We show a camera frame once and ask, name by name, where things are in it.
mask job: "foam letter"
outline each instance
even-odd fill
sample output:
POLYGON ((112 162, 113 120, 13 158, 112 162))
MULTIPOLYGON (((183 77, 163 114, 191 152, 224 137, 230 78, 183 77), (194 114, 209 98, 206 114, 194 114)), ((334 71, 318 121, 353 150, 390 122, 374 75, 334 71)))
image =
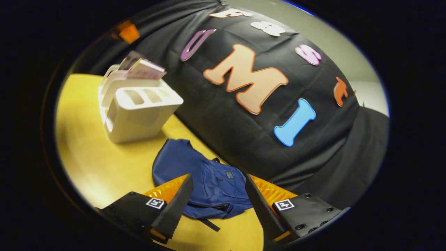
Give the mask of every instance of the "foam letter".
POLYGON ((316 118, 316 113, 311 105, 304 99, 299 99, 299 107, 283 126, 276 126, 274 134, 284 145, 291 147, 294 138, 310 121, 316 118))
POLYGON ((342 101, 342 97, 343 96, 348 97, 347 85, 344 83, 344 81, 342 81, 338 77, 336 77, 336 80, 338 81, 338 83, 336 84, 336 86, 333 89, 334 99, 336 99, 336 103, 338 103, 338 105, 340 107, 342 107, 344 105, 344 102, 342 101))
POLYGON ((316 66, 319 65, 319 60, 322 59, 321 55, 308 45, 300 45, 296 47, 296 53, 310 64, 316 66))
POLYGON ((225 11, 219 12, 219 13, 213 13, 213 14, 210 14, 209 16, 211 16, 211 17, 225 18, 225 17, 227 17, 228 15, 229 15, 230 17, 238 17, 238 16, 241 16, 241 15, 244 15, 244 16, 246 16, 246 17, 249 17, 249 16, 252 16, 252 13, 249 13, 249 12, 246 12, 246 11, 243 11, 243 10, 238 10, 238 9, 233 9, 233 8, 231 8, 231 9, 227 9, 227 10, 225 10, 225 11))
POLYGON ((192 55, 197 51, 197 49, 200 47, 200 45, 206 40, 209 35, 214 33, 216 29, 208 29, 208 30, 200 30, 192 37, 192 39, 189 41, 189 43, 184 47, 183 52, 181 53, 180 60, 186 61, 192 55))
POLYGON ((232 48, 234 50, 229 56, 214 69, 205 70, 203 75, 210 82, 220 85, 225 82, 225 74, 231 71, 226 91, 232 92, 251 85, 248 90, 237 93, 235 98, 246 110, 259 114, 263 102, 277 87, 287 84, 288 79, 280 70, 273 67, 253 72, 255 52, 241 44, 235 44, 232 48))
POLYGON ((262 21, 260 23, 258 22, 251 23, 251 26, 257 29, 261 29, 266 34, 269 34, 271 36, 278 37, 280 36, 281 33, 285 32, 285 30, 282 27, 265 21, 262 21))

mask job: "blue letter i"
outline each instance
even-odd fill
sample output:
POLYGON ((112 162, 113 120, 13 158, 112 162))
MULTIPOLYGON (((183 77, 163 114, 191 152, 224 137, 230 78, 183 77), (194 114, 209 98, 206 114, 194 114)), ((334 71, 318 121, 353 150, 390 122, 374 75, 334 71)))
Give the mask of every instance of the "blue letter i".
POLYGON ((311 105, 304 99, 299 99, 299 107, 283 126, 276 126, 274 134, 286 146, 293 146, 294 138, 304 128, 308 121, 316 118, 311 105))

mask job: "blue backpack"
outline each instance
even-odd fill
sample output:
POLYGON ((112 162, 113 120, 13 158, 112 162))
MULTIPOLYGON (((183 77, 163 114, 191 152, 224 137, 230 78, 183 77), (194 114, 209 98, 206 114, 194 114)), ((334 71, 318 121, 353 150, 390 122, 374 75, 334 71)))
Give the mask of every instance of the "blue backpack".
POLYGON ((189 140, 168 139, 153 162, 152 173, 156 186, 192 174, 194 191, 183 212, 190 218, 231 218, 252 207, 243 173, 206 159, 189 140))

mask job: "purple letter u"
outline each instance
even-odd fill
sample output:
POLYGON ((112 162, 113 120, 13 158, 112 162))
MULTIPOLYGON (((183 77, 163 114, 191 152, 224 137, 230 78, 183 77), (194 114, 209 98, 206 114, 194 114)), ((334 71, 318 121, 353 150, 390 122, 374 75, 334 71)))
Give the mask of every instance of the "purple letter u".
POLYGON ((208 29, 208 30, 200 30, 197 33, 195 33, 194 37, 189 41, 189 43, 184 48, 183 52, 181 53, 180 60, 186 61, 192 55, 195 53, 195 51, 200 47, 200 45, 206 40, 209 35, 214 33, 216 29, 208 29), (194 44, 194 42, 197 41, 197 43, 194 45, 194 47, 191 49, 190 47, 194 44))

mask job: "orange letter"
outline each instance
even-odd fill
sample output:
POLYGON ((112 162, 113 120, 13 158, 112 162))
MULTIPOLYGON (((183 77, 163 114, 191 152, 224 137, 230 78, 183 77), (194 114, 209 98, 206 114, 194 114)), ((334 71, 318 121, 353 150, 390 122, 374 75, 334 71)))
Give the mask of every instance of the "orange letter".
POLYGON ((252 16, 252 13, 249 13, 249 12, 246 12, 246 11, 243 11, 243 10, 239 10, 239 9, 227 9, 227 10, 225 10, 225 11, 222 11, 222 12, 219 12, 219 13, 213 13, 213 14, 210 14, 209 16, 211 16, 211 17, 219 17, 219 18, 225 18, 225 17, 227 17, 227 16, 230 16, 230 17, 238 17, 238 16, 241 16, 241 15, 244 15, 244 16, 246 16, 246 17, 249 17, 249 16, 252 16))
POLYGON ((347 85, 344 83, 344 81, 342 81, 338 77, 336 77, 336 80, 338 81, 338 83, 336 84, 336 86, 333 89, 334 99, 336 99, 336 103, 338 103, 338 105, 340 107, 342 107, 344 105, 344 102, 342 101, 342 97, 343 96, 348 97, 347 85))
POLYGON ((203 75, 220 85, 225 82, 224 75, 231 71, 226 85, 228 92, 251 84, 248 90, 237 93, 235 98, 246 110, 259 114, 263 102, 277 87, 287 84, 288 79, 280 70, 272 67, 253 72, 255 52, 241 44, 235 44, 232 48, 234 51, 229 56, 214 69, 205 70, 203 75))

